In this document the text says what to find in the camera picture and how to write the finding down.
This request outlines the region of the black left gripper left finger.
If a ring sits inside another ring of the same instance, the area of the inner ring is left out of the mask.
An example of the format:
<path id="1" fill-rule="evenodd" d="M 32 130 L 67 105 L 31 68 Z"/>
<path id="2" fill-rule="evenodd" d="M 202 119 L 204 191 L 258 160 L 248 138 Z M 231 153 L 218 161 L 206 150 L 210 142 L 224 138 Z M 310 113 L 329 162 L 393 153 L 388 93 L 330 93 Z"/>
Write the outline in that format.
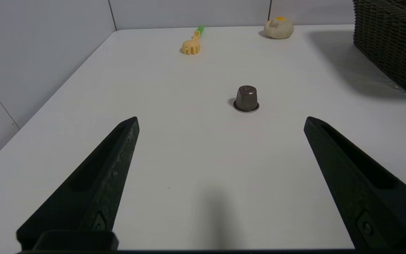
<path id="1" fill-rule="evenodd" d="M 140 133 L 120 122 L 16 231 L 23 250 L 117 250 L 113 227 Z"/>

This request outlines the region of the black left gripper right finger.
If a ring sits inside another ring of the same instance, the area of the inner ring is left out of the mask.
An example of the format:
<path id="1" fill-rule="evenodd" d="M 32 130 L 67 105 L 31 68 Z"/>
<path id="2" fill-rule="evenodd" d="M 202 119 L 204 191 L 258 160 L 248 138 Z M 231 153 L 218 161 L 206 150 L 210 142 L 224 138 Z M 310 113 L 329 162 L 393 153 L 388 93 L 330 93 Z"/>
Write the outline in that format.
<path id="1" fill-rule="evenodd" d="M 328 123 L 303 131 L 354 247 L 406 250 L 406 184 Z"/>

